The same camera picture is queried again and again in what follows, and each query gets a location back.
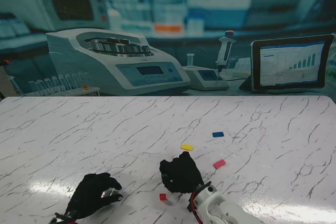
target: pink block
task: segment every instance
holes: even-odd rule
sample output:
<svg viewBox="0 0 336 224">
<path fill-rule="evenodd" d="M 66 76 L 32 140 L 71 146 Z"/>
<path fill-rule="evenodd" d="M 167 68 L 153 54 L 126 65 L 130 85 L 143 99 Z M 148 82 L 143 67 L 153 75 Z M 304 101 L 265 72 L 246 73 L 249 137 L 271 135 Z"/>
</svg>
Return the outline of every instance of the pink block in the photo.
<svg viewBox="0 0 336 224">
<path fill-rule="evenodd" d="M 225 164 L 226 164 L 226 162 L 224 161 L 224 159 L 221 159 L 220 161 L 216 162 L 214 164 L 214 166 L 215 166 L 216 169 L 218 169 L 218 168 L 222 167 Z"/>
</svg>

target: red cable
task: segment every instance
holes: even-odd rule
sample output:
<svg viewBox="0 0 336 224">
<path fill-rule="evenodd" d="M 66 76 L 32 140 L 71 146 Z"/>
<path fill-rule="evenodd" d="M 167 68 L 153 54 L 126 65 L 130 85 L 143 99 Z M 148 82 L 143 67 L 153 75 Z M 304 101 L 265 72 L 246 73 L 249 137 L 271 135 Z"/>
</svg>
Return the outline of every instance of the red cable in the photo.
<svg viewBox="0 0 336 224">
<path fill-rule="evenodd" d="M 199 224 L 203 224 L 203 222 L 202 222 L 201 219 L 198 217 L 198 215 L 197 215 L 197 213 L 196 213 L 196 210 L 195 210 L 195 206 L 194 206 L 194 195 L 195 195 L 195 193 L 196 193 L 196 191 L 193 192 L 193 194 L 191 195 L 191 206 L 192 206 L 192 208 L 193 208 L 193 214 L 194 214 L 194 216 L 195 216 L 197 222 L 198 222 Z"/>
</svg>

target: tablet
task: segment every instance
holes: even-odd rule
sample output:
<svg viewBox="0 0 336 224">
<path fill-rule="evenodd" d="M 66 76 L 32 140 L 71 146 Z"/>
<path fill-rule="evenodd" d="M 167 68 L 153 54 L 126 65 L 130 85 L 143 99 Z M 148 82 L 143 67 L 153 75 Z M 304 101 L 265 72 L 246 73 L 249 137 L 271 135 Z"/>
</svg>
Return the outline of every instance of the tablet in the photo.
<svg viewBox="0 0 336 224">
<path fill-rule="evenodd" d="M 333 35 L 321 35 L 252 42 L 251 88 L 323 88 L 333 39 Z"/>
</svg>

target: white marble surface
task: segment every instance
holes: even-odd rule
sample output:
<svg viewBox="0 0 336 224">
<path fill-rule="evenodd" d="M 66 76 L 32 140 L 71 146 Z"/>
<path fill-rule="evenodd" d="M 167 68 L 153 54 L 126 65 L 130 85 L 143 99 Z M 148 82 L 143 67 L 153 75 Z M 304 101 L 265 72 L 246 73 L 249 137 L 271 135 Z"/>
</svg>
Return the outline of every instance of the white marble surface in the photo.
<svg viewBox="0 0 336 224">
<path fill-rule="evenodd" d="M 335 136 L 327 97 L 6 98 L 0 223 L 48 223 L 96 172 L 125 198 L 79 223 L 196 223 L 189 195 L 169 193 L 159 173 L 181 143 L 205 182 L 265 223 L 336 223 Z"/>
</svg>

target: black glove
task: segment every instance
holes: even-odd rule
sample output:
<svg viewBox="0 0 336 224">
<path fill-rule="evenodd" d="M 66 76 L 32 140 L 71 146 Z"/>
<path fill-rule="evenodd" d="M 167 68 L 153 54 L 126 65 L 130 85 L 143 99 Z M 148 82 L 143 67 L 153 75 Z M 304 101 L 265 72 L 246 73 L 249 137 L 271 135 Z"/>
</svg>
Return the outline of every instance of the black glove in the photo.
<svg viewBox="0 0 336 224">
<path fill-rule="evenodd" d="M 121 200 L 121 194 L 101 198 L 102 193 L 110 187 L 121 189 L 121 185 L 109 173 L 85 175 L 70 199 L 66 214 L 77 212 L 77 218 L 82 219 L 112 202 Z"/>
<path fill-rule="evenodd" d="M 172 193 L 192 193 L 198 185 L 204 185 L 189 152 L 183 152 L 171 162 L 161 161 L 160 172 L 164 186 Z"/>
</svg>

